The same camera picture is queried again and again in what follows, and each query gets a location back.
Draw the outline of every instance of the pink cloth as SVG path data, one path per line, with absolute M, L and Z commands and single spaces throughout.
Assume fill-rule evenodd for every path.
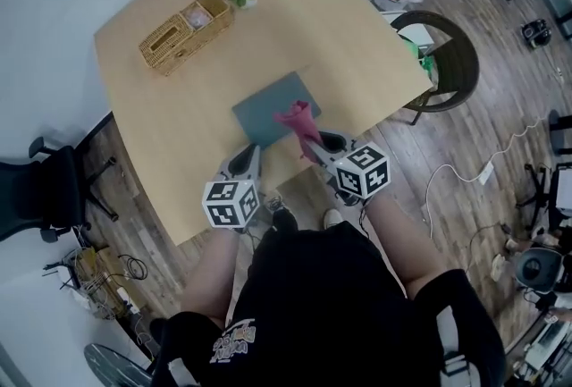
M 298 136 L 303 156 L 314 163 L 318 163 L 314 152 L 306 143 L 307 139 L 312 139 L 314 142 L 323 145 L 312 117 L 312 106 L 306 101 L 296 101 L 286 114 L 275 113 L 273 118 L 282 125 L 291 128 Z

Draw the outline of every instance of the gray mat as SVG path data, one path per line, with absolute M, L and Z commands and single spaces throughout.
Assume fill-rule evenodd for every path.
M 322 113 L 296 72 L 291 72 L 241 101 L 232 111 L 250 142 L 265 149 L 291 133 L 290 129 L 274 120 L 273 114 L 286 113 L 295 101 L 310 103 L 314 118 Z

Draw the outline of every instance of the black sleeve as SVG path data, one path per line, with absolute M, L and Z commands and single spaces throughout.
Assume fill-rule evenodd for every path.
M 481 386 L 503 385 L 506 359 L 501 337 L 462 270 L 436 277 L 417 293 L 414 302 L 427 324 L 434 325 L 432 333 L 439 345 L 436 318 L 444 308 L 451 306 L 459 351 L 478 369 Z
M 181 358 L 198 383 L 203 382 L 213 345 L 222 330 L 201 314 L 181 312 L 165 324 L 161 351 L 153 373 L 151 387 L 177 387 L 169 371 L 169 363 Z

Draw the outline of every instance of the black device on floor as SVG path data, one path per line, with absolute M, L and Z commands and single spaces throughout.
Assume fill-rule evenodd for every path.
M 552 31 L 544 19 L 527 23 L 520 29 L 520 32 L 526 44 L 532 49 L 546 46 L 552 39 Z

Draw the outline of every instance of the forearm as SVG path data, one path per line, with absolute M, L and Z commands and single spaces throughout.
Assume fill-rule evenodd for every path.
M 193 269 L 182 297 L 182 310 L 206 315 L 224 327 L 231 304 L 239 235 L 215 229 Z
M 378 193 L 367 205 L 366 214 L 411 299 L 446 271 L 433 242 L 392 198 Z

